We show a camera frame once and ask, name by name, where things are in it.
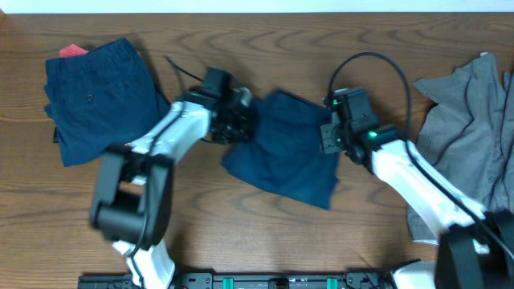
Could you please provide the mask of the navy blue shorts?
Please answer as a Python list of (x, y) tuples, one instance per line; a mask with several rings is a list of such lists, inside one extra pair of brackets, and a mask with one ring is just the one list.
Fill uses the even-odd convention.
[(252, 108), (255, 135), (237, 144), (222, 166), (258, 189), (328, 210), (339, 161), (321, 148), (320, 126), (331, 120), (329, 110), (283, 90), (254, 100)]

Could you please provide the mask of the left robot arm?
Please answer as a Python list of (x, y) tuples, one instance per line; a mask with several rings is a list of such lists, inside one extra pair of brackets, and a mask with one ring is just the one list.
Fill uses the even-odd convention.
[(207, 135), (221, 144), (247, 140), (253, 126), (251, 101), (248, 88), (191, 88), (144, 136), (104, 151), (90, 224), (125, 257), (134, 285), (174, 286), (176, 267), (164, 240), (174, 167)]

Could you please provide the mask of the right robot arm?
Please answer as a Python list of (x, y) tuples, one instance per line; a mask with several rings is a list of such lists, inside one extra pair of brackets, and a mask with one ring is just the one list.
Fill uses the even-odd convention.
[(320, 126), (324, 153), (343, 152), (395, 189), (438, 240), (433, 263), (413, 261), (385, 273), (381, 288), (511, 288), (513, 214), (492, 213), (434, 169), (394, 126), (337, 119)]

